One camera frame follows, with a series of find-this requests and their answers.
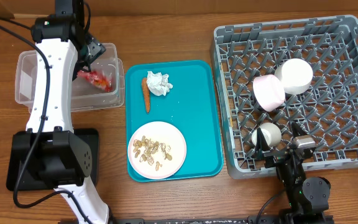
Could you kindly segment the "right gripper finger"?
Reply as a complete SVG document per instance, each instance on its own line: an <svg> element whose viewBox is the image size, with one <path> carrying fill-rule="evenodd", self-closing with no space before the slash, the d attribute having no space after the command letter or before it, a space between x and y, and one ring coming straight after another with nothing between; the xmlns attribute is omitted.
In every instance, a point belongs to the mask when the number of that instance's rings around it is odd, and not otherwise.
<svg viewBox="0 0 358 224"><path fill-rule="evenodd" d="M267 144L267 141L264 137L264 134L260 128L257 128L257 135L256 135L256 144L255 144L255 152L256 152L256 159L263 160L264 159L264 152L270 150L270 146Z"/></svg>
<svg viewBox="0 0 358 224"><path fill-rule="evenodd" d="M306 136L306 132L296 122L291 122L291 131L293 137Z"/></svg>

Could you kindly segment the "white cup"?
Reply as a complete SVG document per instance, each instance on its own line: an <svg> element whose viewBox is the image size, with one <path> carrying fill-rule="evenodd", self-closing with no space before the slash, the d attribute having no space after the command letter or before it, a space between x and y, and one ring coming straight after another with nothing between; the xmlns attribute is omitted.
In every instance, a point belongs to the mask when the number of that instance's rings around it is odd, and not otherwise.
<svg viewBox="0 0 358 224"><path fill-rule="evenodd" d="M278 146L282 140L282 134L279 127L273 123L263 123L259 126L267 144L270 147Z"/></svg>

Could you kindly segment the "red snack wrapper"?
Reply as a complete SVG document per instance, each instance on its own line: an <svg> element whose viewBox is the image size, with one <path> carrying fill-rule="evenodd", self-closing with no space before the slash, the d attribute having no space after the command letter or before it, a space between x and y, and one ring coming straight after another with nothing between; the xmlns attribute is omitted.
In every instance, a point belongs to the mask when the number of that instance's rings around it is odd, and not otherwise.
<svg viewBox="0 0 358 224"><path fill-rule="evenodd" d="M77 77L85 79L88 83L92 84L96 88L105 92L112 91L111 79L103 74L102 71L94 70L90 72L84 72L80 70L77 73Z"/></svg>

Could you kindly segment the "small pink plate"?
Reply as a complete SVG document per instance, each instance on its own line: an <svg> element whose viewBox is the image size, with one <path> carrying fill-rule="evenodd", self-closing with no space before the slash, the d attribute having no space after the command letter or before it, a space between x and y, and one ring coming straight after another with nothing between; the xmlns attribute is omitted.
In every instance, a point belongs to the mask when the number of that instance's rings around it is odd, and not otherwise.
<svg viewBox="0 0 358 224"><path fill-rule="evenodd" d="M255 77L253 91L258 104L268 112L277 109L285 101L283 85L275 75Z"/></svg>

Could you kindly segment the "white bowl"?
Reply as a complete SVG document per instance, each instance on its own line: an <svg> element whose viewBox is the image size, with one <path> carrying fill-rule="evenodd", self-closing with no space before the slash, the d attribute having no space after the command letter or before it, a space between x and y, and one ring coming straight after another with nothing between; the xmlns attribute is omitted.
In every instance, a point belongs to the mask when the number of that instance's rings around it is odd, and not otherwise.
<svg viewBox="0 0 358 224"><path fill-rule="evenodd" d="M281 64L274 75L280 80L285 93L299 95L309 88L313 69L307 61L293 58Z"/></svg>

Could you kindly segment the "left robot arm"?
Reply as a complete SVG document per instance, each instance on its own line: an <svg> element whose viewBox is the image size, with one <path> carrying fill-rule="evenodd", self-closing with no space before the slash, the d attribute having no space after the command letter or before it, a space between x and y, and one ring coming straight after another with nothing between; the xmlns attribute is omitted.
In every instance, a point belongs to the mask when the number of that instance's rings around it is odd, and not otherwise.
<svg viewBox="0 0 358 224"><path fill-rule="evenodd" d="M36 19L31 27L37 52L34 104L24 133L14 135L12 152L19 156L13 201L30 208L61 195L80 223L110 223L110 209L91 179L90 146L75 135L71 122L73 78L103 51L89 49L90 7L84 1L56 1L55 12ZM54 191L32 203L20 203L19 188L25 174Z"/></svg>

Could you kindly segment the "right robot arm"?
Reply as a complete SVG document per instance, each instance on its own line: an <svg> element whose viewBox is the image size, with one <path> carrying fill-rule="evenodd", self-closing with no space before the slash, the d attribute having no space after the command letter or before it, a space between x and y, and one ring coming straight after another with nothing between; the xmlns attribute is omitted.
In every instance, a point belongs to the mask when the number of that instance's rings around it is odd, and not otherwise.
<svg viewBox="0 0 358 224"><path fill-rule="evenodd" d="M264 203L255 218L249 223L334 223L332 216L326 216L329 209L330 182L323 177L307 177L303 161L314 154L316 143L312 136L296 123L291 124L292 143L280 151L268 152L268 144L261 128L256 130L257 158L265 162L266 168L275 168L277 177L283 183L283 190ZM277 215L263 215L266 206L285 193L289 208Z"/></svg>

